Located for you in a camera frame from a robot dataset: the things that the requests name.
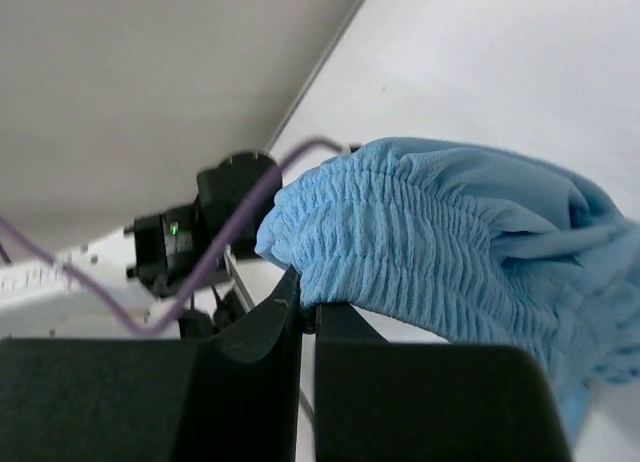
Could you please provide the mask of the light blue shorts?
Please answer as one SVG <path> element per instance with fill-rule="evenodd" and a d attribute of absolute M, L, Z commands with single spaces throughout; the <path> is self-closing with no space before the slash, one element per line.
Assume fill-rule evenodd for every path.
<path fill-rule="evenodd" d="M 281 189 L 256 252 L 297 270 L 304 309 L 348 302 L 450 342 L 528 351 L 570 437 L 590 382 L 639 376 L 639 225 L 541 160 L 373 141 Z"/>

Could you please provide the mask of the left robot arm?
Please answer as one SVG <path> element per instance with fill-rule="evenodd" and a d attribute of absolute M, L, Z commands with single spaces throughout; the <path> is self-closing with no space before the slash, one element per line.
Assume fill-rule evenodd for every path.
<path fill-rule="evenodd" d="M 178 292 L 195 265 L 259 179 L 276 166 L 261 152 L 239 152 L 196 176 L 196 198 L 185 205 L 137 218 L 124 229 L 135 246 L 135 264 L 126 277 L 136 279 L 160 300 Z M 180 337 L 208 338 L 231 326 L 247 310 L 234 290 L 221 296 L 220 284 L 231 282 L 224 256 L 208 270 L 198 289 L 209 288 L 215 299 L 212 315 L 198 310 L 194 302 L 177 319 Z"/>

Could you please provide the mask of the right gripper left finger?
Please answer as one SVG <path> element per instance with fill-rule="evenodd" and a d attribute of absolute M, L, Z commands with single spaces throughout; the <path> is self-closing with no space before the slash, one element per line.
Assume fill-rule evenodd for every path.
<path fill-rule="evenodd" d="M 3 340 L 2 459 L 293 460 L 298 306 L 289 269 L 210 338 Z"/>

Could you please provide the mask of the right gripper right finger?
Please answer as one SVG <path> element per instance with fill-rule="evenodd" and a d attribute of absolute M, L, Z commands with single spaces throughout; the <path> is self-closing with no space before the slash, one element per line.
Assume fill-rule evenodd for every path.
<path fill-rule="evenodd" d="M 525 351 L 392 343 L 351 305 L 317 310 L 319 461 L 569 461 L 553 397 Z"/>

